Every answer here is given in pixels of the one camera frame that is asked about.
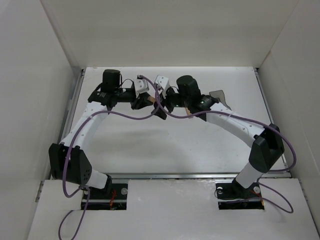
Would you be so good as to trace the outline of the wood block one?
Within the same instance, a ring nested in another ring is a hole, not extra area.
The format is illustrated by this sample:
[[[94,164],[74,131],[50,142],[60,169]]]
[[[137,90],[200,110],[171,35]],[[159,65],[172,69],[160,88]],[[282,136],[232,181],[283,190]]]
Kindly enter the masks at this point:
[[[149,96],[149,97],[147,98],[147,100],[150,101],[150,102],[152,102],[153,104],[157,102],[157,99],[154,98],[154,97],[152,97],[152,96]]]

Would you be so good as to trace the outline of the wood block three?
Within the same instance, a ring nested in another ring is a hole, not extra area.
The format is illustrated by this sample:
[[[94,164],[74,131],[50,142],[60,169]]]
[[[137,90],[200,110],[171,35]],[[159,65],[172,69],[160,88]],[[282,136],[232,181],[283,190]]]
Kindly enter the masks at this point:
[[[185,107],[184,109],[185,109],[185,112],[186,112],[187,117],[188,117],[189,119],[193,118],[190,110],[189,110],[187,107]]]

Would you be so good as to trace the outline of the smoky transparent plastic box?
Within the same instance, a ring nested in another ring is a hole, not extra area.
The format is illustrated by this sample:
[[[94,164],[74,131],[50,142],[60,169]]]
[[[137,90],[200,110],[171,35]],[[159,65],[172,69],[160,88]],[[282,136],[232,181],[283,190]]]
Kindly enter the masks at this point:
[[[209,95],[215,99],[217,99],[220,103],[222,103],[227,109],[231,110],[230,106],[226,103],[226,97],[223,90],[215,90],[210,91]]]

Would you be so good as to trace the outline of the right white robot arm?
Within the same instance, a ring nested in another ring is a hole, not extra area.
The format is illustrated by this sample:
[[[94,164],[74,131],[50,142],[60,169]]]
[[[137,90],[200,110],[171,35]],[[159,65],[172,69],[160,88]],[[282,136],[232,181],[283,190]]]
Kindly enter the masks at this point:
[[[245,118],[235,114],[222,98],[212,92],[202,94],[197,81],[190,75],[177,79],[177,91],[167,77],[158,75],[154,81],[157,115],[165,119],[174,108],[186,108],[192,117],[221,127],[242,140],[249,148],[248,163],[231,183],[217,187],[223,200],[248,199],[258,187],[258,179],[268,173],[284,153],[283,138],[274,124]]]

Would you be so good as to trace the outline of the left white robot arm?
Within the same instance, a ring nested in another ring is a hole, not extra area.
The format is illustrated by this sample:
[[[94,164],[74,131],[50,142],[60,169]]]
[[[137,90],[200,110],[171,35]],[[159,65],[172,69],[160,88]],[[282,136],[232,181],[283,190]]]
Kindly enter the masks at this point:
[[[60,143],[53,143],[49,147],[51,176],[62,181],[64,191],[67,190],[66,183],[73,183],[110,193],[112,177],[93,169],[86,149],[117,103],[130,103],[136,109],[140,103],[148,100],[149,85],[145,79],[137,77],[129,88],[123,87],[123,83],[119,70],[104,70],[102,81],[88,97],[78,122]]]

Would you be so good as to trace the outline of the aluminium rail front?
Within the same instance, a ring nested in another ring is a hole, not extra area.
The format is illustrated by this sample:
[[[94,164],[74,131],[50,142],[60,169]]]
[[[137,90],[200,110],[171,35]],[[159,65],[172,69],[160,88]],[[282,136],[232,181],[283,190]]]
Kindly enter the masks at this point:
[[[130,172],[104,172],[113,179],[130,179],[130,180],[181,180],[181,179],[233,179],[238,174],[235,172],[214,173],[214,172],[191,172],[191,173],[130,173]]]

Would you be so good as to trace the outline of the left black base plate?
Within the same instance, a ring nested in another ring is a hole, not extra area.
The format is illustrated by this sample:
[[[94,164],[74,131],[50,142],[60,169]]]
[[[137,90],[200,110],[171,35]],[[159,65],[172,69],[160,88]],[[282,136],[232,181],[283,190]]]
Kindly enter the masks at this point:
[[[90,187],[87,210],[123,211],[127,209],[128,183],[120,182],[111,185],[110,192]]]

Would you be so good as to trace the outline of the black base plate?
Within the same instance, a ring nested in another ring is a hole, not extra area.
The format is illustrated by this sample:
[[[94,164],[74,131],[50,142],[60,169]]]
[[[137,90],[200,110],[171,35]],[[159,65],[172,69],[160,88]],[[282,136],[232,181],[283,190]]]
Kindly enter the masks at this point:
[[[215,184],[215,196],[219,210],[264,210],[260,186],[254,182],[249,188],[243,188],[236,182],[218,182]]]
[[[120,182],[111,185],[110,192],[90,187],[87,210],[123,211],[127,209],[128,183]]]

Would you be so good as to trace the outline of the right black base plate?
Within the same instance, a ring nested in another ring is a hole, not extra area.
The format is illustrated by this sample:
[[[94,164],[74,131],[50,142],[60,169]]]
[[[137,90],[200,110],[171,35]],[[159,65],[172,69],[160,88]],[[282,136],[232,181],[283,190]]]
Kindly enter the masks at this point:
[[[254,182],[249,188],[243,188],[236,182],[218,182],[215,184],[215,196],[219,210],[264,210],[260,186]]]

